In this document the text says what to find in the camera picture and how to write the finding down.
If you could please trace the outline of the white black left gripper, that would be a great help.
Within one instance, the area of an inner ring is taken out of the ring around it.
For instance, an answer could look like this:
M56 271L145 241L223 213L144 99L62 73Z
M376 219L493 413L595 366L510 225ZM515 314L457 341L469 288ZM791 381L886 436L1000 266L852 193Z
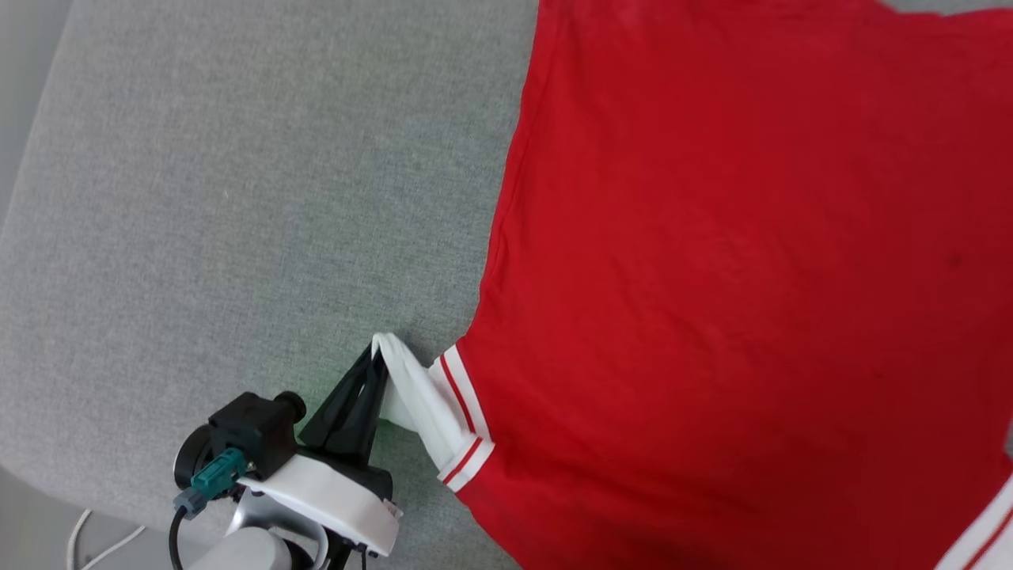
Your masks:
M336 447L341 457L366 465L388 376L383 358L366 348L301 429L304 447ZM357 547L364 545L369 554L386 558L393 551L400 509L324 462L295 454L267 480L240 477L237 483Z

